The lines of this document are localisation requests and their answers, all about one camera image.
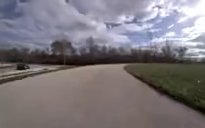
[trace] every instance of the asphalt road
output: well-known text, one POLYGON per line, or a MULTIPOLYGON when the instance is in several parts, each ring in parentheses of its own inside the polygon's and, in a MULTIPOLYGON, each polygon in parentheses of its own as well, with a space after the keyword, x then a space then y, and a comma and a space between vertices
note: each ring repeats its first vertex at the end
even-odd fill
MULTIPOLYGON (((50 66, 50 65, 34 65, 34 64, 30 64, 29 66, 30 66, 31 69, 53 67, 53 66, 50 66)), ((0 69, 0 73, 6 73, 6 72, 12 72, 12 71, 16 71, 16 66, 15 65, 14 65, 14 67, 8 67, 8 68, 1 68, 0 69)))
POLYGON ((0 128, 205 128, 205 116, 123 65, 76 68, 0 86, 0 128))

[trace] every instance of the grass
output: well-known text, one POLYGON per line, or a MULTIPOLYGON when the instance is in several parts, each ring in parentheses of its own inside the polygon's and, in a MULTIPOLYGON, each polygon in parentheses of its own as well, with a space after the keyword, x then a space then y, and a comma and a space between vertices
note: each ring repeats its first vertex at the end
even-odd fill
POLYGON ((158 91, 205 113, 205 64, 134 64, 125 69, 158 91))

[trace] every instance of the cloud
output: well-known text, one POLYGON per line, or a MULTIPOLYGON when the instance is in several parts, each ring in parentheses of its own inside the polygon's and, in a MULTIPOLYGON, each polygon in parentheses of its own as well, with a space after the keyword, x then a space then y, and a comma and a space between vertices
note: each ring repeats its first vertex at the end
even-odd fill
MULTIPOLYGON (((197 29, 191 23, 193 16, 186 14, 198 2, 69 0, 67 4, 65 0, 0 0, 0 42, 41 47, 58 38, 80 44, 94 36, 98 43, 140 44, 150 40, 148 33, 153 38, 165 39, 170 32, 175 40, 187 38, 195 34, 190 35, 186 28, 197 29), (118 25, 108 29, 106 22, 118 25)), ((196 21, 196 28, 203 23, 204 19, 196 21)))

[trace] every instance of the treeline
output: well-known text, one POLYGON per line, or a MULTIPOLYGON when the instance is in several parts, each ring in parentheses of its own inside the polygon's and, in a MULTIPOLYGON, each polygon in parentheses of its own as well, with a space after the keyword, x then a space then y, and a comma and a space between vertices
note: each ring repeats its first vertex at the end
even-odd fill
POLYGON ((174 48, 171 43, 161 47, 126 48, 98 45, 90 37, 85 45, 74 47, 67 40, 58 40, 45 50, 7 49, 0 50, 0 62, 91 65, 111 63, 182 63, 185 47, 174 48))

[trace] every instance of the tree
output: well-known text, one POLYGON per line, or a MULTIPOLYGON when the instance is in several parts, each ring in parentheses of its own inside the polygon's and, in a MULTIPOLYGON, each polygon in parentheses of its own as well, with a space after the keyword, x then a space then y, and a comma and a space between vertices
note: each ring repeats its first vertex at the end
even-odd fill
POLYGON ((51 50, 54 55, 60 55, 63 59, 64 64, 66 64, 66 55, 71 54, 73 50, 71 42, 68 40, 57 40, 51 44, 51 50))
POLYGON ((177 52, 178 58, 180 60, 183 60, 183 57, 186 54, 187 50, 188 49, 186 47, 183 47, 183 46, 176 48, 176 52, 177 52))
POLYGON ((165 46, 162 47, 162 54, 166 62, 173 62, 176 59, 176 54, 171 42, 166 41, 165 46))

